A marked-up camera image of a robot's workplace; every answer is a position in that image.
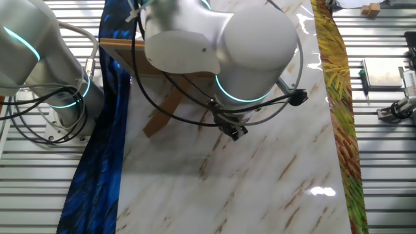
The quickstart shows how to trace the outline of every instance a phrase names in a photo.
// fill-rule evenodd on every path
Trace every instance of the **blue patterned cloth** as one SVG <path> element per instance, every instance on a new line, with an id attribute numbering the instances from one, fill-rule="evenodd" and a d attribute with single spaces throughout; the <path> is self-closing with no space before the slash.
<path id="1" fill-rule="evenodd" d="M 106 0 L 99 38 L 132 39 L 126 0 Z M 105 105 L 71 182 L 57 233 L 115 233 L 130 75 L 99 50 Z"/>

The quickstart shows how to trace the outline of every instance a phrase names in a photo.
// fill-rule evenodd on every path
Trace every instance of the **marble surface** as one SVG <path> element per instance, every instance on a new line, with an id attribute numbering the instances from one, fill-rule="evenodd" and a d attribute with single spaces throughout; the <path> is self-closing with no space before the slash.
<path id="1" fill-rule="evenodd" d="M 315 23 L 308 0 L 276 1 L 291 18 L 305 53 L 301 107 L 233 142 L 217 128 L 170 123 L 151 139 L 142 128 L 154 112 L 132 82 L 117 233 L 249 234 L 351 233 L 343 183 L 326 102 Z M 238 11 L 260 0 L 211 0 L 212 8 Z M 297 76 L 298 53 L 287 68 Z M 143 78 L 156 102 L 172 87 Z M 213 83 L 197 81 L 212 91 Z M 194 89 L 190 92 L 204 97 Z M 267 99 L 282 95 L 274 87 Z M 251 121 L 267 117 L 264 108 Z M 212 122 L 213 116 L 185 100 L 175 114 Z"/>

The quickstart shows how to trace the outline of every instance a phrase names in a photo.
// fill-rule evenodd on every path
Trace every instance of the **metal slatted platform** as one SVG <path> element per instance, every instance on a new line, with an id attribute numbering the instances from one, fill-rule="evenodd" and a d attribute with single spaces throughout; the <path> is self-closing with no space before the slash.
<path id="1" fill-rule="evenodd" d="M 104 1 L 47 1 L 60 21 L 80 26 L 98 36 Z M 413 122 L 396 125 L 378 121 L 376 109 L 402 99 L 402 92 L 371 92 L 371 106 L 358 77 L 365 57 L 404 57 L 404 31 L 416 27 L 416 12 L 383 10 L 376 20 L 359 16 L 358 10 L 334 14 L 347 46 L 361 150 L 365 202 L 372 234 L 416 233 L 416 133 Z M 81 64 L 92 44 L 82 35 L 61 30 L 65 42 Z M 96 79 L 101 79 L 97 63 Z M 42 106 L 45 114 L 47 105 Z M 46 122 L 32 111 L 25 119 L 36 132 Z M 0 234 L 55 233 L 72 175 L 83 148 L 42 148 L 23 139 L 14 126 L 7 136 L 0 160 Z"/>
<path id="2" fill-rule="evenodd" d="M 376 19 L 360 10 L 333 17 L 341 32 L 352 77 L 354 115 L 367 218 L 372 234 L 416 233 L 416 132 L 411 120 L 388 124 L 376 109 L 404 98 L 403 92 L 370 92 L 368 106 L 358 72 L 364 58 L 403 58 L 404 32 L 416 28 L 416 11 L 383 9 Z"/>

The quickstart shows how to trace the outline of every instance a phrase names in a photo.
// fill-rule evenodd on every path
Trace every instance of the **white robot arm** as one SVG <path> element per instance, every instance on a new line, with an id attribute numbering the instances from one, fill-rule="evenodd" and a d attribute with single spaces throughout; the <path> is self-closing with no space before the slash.
<path id="1" fill-rule="evenodd" d="M 298 35 L 281 10 L 256 6 L 227 13 L 211 10 L 206 0 L 149 0 L 145 11 L 149 62 L 169 73 L 215 73 L 219 108 L 254 107 L 274 84 L 291 92 L 280 76 L 293 58 Z M 305 92 L 300 97 L 296 105 L 307 99 Z M 214 116 L 216 123 L 224 123 L 224 115 Z M 221 130 L 236 140 L 247 132 L 241 126 L 250 116 L 229 114 L 226 122 L 236 124 Z"/>
<path id="2" fill-rule="evenodd" d="M 102 89 L 89 78 L 65 45 L 58 21 L 42 0 L 0 1 L 0 95 L 13 96 L 24 83 L 29 86 L 60 84 L 77 87 L 88 111 L 81 135 L 91 135 L 104 104 Z M 32 88 L 37 96 L 57 90 Z M 78 107 L 69 94 L 56 94 L 46 101 L 64 126 L 78 119 Z"/>

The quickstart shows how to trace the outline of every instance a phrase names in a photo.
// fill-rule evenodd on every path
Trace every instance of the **wooden easel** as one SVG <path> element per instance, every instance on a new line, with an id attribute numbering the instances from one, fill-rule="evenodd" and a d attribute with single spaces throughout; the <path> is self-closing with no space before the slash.
<path id="1" fill-rule="evenodd" d="M 115 60 L 117 61 L 120 66 L 122 66 L 131 76 L 135 76 L 133 71 L 133 59 L 131 57 L 131 40 L 119 40 L 119 39 L 108 39 L 102 38 L 100 40 L 100 46 Z M 154 68 L 149 61 L 147 60 L 144 54 L 144 42 L 143 41 L 136 41 L 136 64 L 138 69 L 139 75 L 145 76 L 154 76 L 154 77 L 162 77 L 161 71 L 157 68 Z M 187 74 L 187 77 L 193 81 L 199 78 L 206 78 L 206 79 L 214 79 L 215 75 L 209 72 L 198 72 L 198 73 L 190 73 Z M 184 91 L 188 91 L 191 84 L 182 79 L 182 81 L 178 84 Z M 173 114 L 181 100 L 183 98 L 183 94 L 178 90 L 174 89 L 169 96 L 160 104 L 160 107 L 170 114 Z M 146 124 L 143 128 L 144 134 L 147 137 L 153 136 L 155 133 L 160 131 L 164 126 L 168 124 L 170 117 L 161 113 L 157 112 L 153 115 L 151 120 Z"/>

